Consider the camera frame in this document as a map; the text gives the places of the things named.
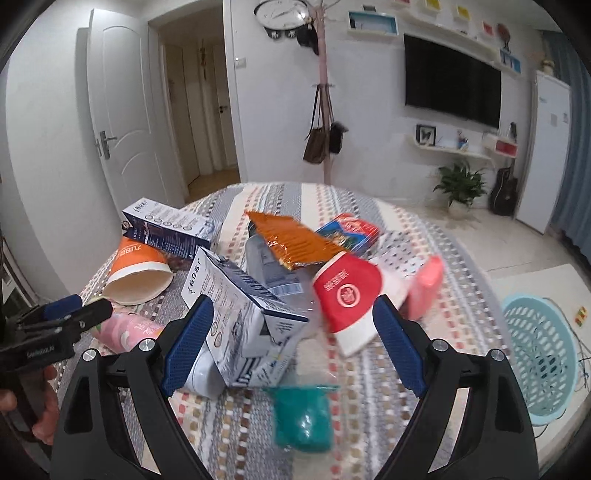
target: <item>table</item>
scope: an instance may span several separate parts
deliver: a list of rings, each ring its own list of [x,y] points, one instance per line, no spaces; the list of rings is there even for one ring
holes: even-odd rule
[[[413,254],[422,260],[437,254],[445,263],[445,278],[436,305],[423,320],[432,338],[445,338],[458,351],[486,354],[501,348],[510,355],[508,332],[500,306],[488,282],[470,256],[439,227],[371,197],[319,184],[245,183],[231,185],[186,207],[222,221],[217,253],[245,269],[248,238],[245,210],[291,215],[317,229],[340,213],[350,212],[377,225],[382,232],[403,234]],[[82,292],[83,300],[100,294],[112,258]],[[180,297],[186,277],[178,271],[169,288],[136,311],[166,324],[187,311]],[[217,401],[176,392],[170,402],[189,441],[214,478],[291,480],[317,478],[373,479],[413,413],[417,400],[401,384],[381,341],[343,359],[332,337],[324,361],[340,383],[330,395],[335,446],[325,455],[280,450],[273,442],[273,409],[262,390],[228,389]],[[77,355],[60,368],[58,396],[66,390],[79,355],[104,347],[86,335]],[[300,361],[298,352],[296,361]],[[450,426],[433,467],[444,465],[462,421],[465,396],[460,394]],[[123,403],[132,442],[143,464],[150,453],[135,416],[131,398]]]

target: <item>blue laundry basket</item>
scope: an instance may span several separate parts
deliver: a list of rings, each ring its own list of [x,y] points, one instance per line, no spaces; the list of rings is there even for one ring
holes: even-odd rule
[[[514,371],[532,425],[561,417],[577,382],[577,356],[567,320],[549,301],[529,295],[505,299],[503,314],[514,347]]]

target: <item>white box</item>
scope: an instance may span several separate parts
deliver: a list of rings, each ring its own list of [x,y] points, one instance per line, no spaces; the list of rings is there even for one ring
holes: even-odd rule
[[[228,387],[273,387],[296,352],[308,318],[229,260],[199,248],[181,296],[212,299],[207,345]]]

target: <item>wooden floor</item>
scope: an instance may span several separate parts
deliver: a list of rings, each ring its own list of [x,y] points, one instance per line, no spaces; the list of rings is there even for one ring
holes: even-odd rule
[[[211,175],[197,177],[189,185],[189,203],[199,200],[233,183],[240,183],[237,168],[221,170]]]

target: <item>red paper cup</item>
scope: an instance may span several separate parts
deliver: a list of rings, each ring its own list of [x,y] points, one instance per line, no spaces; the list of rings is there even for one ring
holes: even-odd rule
[[[344,356],[359,352],[377,334],[372,314],[375,299],[386,294],[400,308],[408,291],[396,272],[348,252],[338,253],[322,267],[313,286]]]

